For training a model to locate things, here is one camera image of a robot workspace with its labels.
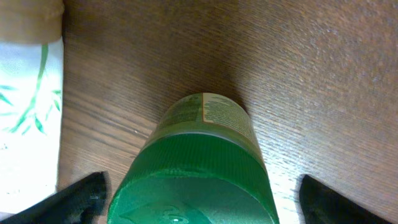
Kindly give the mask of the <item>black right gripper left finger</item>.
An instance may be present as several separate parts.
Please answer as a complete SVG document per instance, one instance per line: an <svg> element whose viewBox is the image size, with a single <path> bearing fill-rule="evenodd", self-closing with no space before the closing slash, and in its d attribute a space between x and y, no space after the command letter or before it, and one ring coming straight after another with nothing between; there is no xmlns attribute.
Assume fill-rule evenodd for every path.
<svg viewBox="0 0 398 224"><path fill-rule="evenodd" d="M45 200L5 218L2 224L86 224L103 213L108 173L93 172Z"/></svg>

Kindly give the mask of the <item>green lid jar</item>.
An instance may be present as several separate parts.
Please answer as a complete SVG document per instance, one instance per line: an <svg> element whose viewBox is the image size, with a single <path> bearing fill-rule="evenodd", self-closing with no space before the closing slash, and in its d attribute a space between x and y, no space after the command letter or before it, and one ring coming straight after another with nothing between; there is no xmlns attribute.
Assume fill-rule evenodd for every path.
<svg viewBox="0 0 398 224"><path fill-rule="evenodd" d="M174 103L138 153L108 223L278 223L245 110L215 93Z"/></svg>

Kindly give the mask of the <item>white tube with tan cap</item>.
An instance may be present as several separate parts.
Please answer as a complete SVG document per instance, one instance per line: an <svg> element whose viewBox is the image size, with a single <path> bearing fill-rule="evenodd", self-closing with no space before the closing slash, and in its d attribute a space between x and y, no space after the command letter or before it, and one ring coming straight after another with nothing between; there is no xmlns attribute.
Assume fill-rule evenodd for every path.
<svg viewBox="0 0 398 224"><path fill-rule="evenodd" d="M1 2L1 216L57 189L63 96L62 0Z"/></svg>

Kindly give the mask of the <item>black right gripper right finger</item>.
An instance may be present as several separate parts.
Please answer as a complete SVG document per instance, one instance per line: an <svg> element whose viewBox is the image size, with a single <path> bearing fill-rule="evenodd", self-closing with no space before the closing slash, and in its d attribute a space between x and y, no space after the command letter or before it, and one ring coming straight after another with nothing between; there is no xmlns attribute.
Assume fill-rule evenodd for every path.
<svg viewBox="0 0 398 224"><path fill-rule="evenodd" d="M309 175L302 178L299 202L306 224L390 224Z"/></svg>

